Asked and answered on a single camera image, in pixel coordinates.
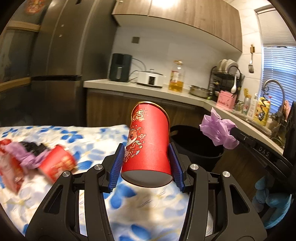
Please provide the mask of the blue gloved hand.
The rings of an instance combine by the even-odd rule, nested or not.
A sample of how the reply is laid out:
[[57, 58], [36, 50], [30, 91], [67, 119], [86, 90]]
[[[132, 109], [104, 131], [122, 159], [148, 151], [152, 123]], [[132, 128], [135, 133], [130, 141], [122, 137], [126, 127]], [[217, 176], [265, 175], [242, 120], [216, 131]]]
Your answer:
[[292, 195], [284, 193], [281, 188], [277, 191], [273, 187], [268, 187], [269, 181], [270, 179], [267, 176], [263, 176], [255, 183], [256, 193], [252, 199], [252, 205], [257, 213], [262, 212], [265, 204], [274, 208], [270, 218], [263, 222], [266, 230], [273, 228], [282, 221], [290, 208], [292, 199]]

